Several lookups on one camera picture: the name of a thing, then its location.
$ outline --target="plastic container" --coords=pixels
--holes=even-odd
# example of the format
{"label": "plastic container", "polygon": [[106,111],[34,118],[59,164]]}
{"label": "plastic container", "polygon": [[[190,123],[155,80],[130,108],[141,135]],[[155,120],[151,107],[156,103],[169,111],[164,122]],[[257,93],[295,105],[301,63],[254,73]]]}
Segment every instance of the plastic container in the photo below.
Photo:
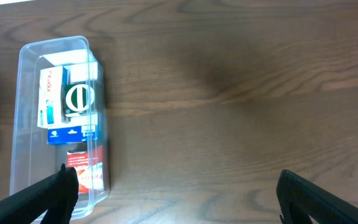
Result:
{"label": "plastic container", "polygon": [[[17,73],[16,105],[14,117],[14,131],[12,143],[11,183],[9,195],[12,195],[60,170],[62,163],[67,165],[67,152],[75,144],[61,146],[47,143],[48,129],[37,126],[38,100],[40,88],[40,71],[58,65],[70,66],[79,63],[97,62],[89,48],[89,43],[82,36],[65,37],[61,39],[45,40],[25,45],[19,56]],[[93,139],[88,134],[87,141],[82,143],[88,152],[89,171],[92,173],[89,193],[79,194],[79,199],[72,213],[71,219],[79,219],[89,215],[94,205],[108,196],[108,148],[106,128],[106,105],[104,101],[103,76],[97,80],[91,78],[88,69],[86,85],[98,88],[102,93],[92,106],[86,110],[88,124],[95,122],[91,119],[94,110],[98,114],[98,138]],[[96,148],[103,149],[103,181],[101,189],[94,187],[94,158]]]}

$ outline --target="tabletop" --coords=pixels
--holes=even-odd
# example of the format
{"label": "tabletop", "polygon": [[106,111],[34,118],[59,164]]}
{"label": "tabletop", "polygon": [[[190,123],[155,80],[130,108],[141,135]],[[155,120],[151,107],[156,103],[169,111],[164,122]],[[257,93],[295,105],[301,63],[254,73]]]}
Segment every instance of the tabletop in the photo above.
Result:
{"label": "tabletop", "polygon": [[358,207],[358,1],[0,6],[0,199],[17,64],[83,35],[104,68],[111,191],[73,223],[280,223],[290,169]]}

